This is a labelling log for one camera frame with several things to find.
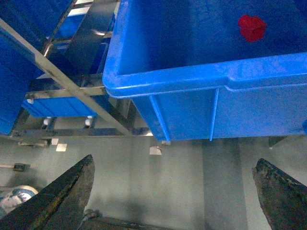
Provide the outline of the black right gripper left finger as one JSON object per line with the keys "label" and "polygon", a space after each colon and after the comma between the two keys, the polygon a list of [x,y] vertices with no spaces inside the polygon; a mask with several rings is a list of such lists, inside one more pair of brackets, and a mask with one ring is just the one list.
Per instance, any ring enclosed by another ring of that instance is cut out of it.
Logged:
{"label": "black right gripper left finger", "polygon": [[94,183],[87,155],[40,191],[31,186],[1,187],[2,230],[77,230]]}

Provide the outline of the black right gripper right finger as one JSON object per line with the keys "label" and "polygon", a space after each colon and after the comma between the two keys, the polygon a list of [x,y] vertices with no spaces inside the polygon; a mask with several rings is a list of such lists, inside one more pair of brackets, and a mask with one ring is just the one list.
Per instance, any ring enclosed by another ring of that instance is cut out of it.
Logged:
{"label": "black right gripper right finger", "polygon": [[261,158],[253,168],[260,207],[272,230],[307,228],[307,187]]}

